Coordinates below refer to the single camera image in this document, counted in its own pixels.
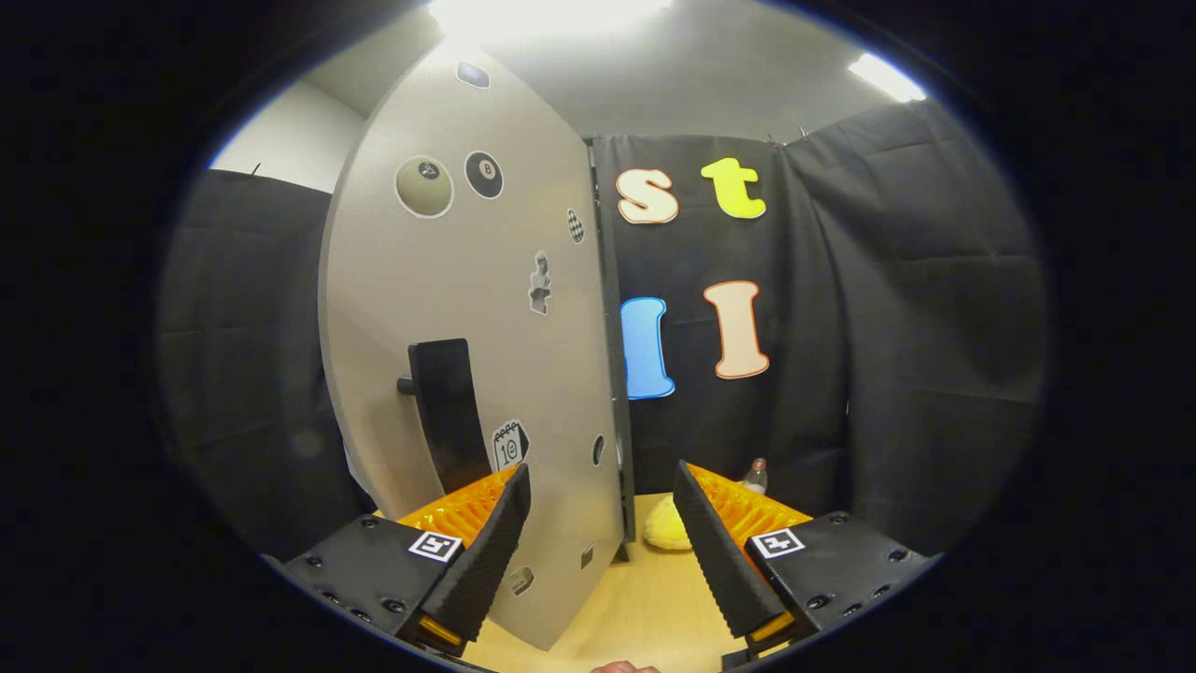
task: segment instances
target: white wall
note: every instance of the white wall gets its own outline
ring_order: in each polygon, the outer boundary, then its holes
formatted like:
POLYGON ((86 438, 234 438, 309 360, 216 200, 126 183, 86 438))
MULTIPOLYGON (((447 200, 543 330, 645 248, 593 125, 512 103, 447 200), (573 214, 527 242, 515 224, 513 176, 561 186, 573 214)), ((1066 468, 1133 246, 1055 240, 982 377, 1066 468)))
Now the white wall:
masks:
POLYGON ((298 81, 228 141, 210 167, 254 172, 332 192, 341 166, 358 145, 365 117, 298 81))

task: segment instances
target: sticker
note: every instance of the sticker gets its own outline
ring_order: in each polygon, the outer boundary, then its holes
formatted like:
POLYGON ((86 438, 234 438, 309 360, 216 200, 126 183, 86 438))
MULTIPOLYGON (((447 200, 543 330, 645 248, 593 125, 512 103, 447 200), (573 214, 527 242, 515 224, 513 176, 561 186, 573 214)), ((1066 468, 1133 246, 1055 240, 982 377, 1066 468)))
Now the sticker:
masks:
POLYGON ((739 166, 739 159, 726 157, 710 165, 702 166, 702 177, 714 179, 714 197, 722 212, 739 219, 756 219, 764 214, 763 198, 748 196, 748 182, 756 182, 759 176, 752 169, 739 166))
POLYGON ((486 152, 470 152, 465 157, 465 181, 483 198, 498 198, 502 194, 502 170, 486 152))
POLYGON ((440 563, 448 563, 448 559, 452 558, 453 552, 459 546, 460 538, 441 536, 440 533, 428 531, 420 536, 420 539, 415 540, 415 544, 408 547, 407 551, 439 561, 440 563))
POLYGON ((779 556, 785 556, 787 553, 793 553, 798 550, 806 549, 801 544, 801 540, 793 534, 793 531, 788 528, 782 528, 780 531, 773 531, 771 533, 764 533, 763 536, 752 536, 752 543, 756 544, 756 549, 764 558, 776 558, 779 556))
POLYGON ((578 213, 573 212, 573 208, 569 208, 567 214, 569 219, 569 238, 573 238, 574 243, 581 243, 581 239, 586 237, 586 227, 581 224, 581 218, 578 216, 578 213))
POLYGON ((665 374, 660 347, 660 316, 667 306, 658 296, 635 296, 618 308, 623 323, 623 360, 627 363, 627 399, 671 396, 677 388, 665 374))
POLYGON ((511 420, 494 432, 494 465, 495 472, 521 463, 527 457, 531 448, 531 440, 523 429, 523 423, 511 420))
POLYGON ((483 71, 474 63, 466 63, 465 61, 457 63, 457 79, 470 86, 476 86, 477 88, 490 87, 490 73, 483 71))
POLYGON ((664 224, 681 212, 677 197, 666 189, 672 178, 663 170, 626 170, 615 179, 615 189, 623 198, 617 203, 618 214, 631 224, 664 224))
POLYGON ((549 288, 553 279, 548 275, 548 253, 537 250, 535 261, 536 270, 531 271, 531 289, 527 290, 527 296, 531 299, 532 312, 548 314, 548 299, 553 294, 549 288))
POLYGON ((526 565, 519 568, 511 575, 507 575, 506 579, 507 588, 509 588, 511 593, 517 596, 526 592, 527 588, 531 587, 531 583, 535 581, 536 576, 532 575, 531 568, 527 568, 526 565))
POLYGON ((722 360, 714 367, 720 379, 746 379, 768 369, 768 356, 759 353, 756 313, 751 300, 759 287, 748 280, 730 280, 710 285, 702 292, 714 304, 722 336, 722 360))
POLYGON ((417 218, 438 218, 452 206, 452 177, 444 164, 426 155, 408 158, 395 173, 395 194, 417 218))
POLYGON ((594 439, 593 459, 596 466, 599 463, 602 463, 602 451, 605 448, 606 448, 606 439, 599 435, 598 438, 594 439))

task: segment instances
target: ceiling light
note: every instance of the ceiling light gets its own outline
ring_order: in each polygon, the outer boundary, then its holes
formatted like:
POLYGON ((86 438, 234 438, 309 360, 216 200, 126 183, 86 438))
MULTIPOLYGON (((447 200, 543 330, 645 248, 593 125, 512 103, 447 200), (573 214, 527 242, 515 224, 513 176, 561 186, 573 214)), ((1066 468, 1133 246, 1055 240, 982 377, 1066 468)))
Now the ceiling light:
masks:
POLYGON ((446 36, 472 39, 630 27, 672 0, 433 0, 446 36))
POLYGON ((898 103, 926 99, 926 93, 908 77, 872 54, 860 56, 860 60, 848 66, 847 69, 892 96, 898 103))

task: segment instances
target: plastic bottle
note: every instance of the plastic bottle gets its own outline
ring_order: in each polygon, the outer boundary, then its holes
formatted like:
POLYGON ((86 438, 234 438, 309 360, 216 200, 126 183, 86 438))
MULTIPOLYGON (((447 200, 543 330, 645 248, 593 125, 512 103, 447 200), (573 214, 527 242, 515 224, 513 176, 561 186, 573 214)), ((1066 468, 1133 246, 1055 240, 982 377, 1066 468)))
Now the plastic bottle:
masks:
POLYGON ((768 472, 764 472, 765 465, 762 458, 751 461, 751 470, 748 471, 748 475, 744 475, 743 481, 739 483, 757 494, 764 495, 764 491, 768 490, 768 472))

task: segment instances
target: black metal clamp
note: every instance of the black metal clamp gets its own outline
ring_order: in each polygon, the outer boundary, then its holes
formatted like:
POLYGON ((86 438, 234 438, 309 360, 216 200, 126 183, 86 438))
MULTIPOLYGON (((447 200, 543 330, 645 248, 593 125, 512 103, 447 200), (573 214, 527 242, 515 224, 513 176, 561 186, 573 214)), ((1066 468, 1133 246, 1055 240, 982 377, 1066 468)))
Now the black metal clamp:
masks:
POLYGON ((724 671, 858 618, 941 556, 923 557, 844 512, 755 536, 740 550, 684 463, 673 501, 731 635, 748 644, 722 656, 724 671))
POLYGON ((458 657, 477 640, 530 509, 529 467, 520 465, 469 549, 459 538, 366 515, 286 564, 267 558, 312 598, 458 657))

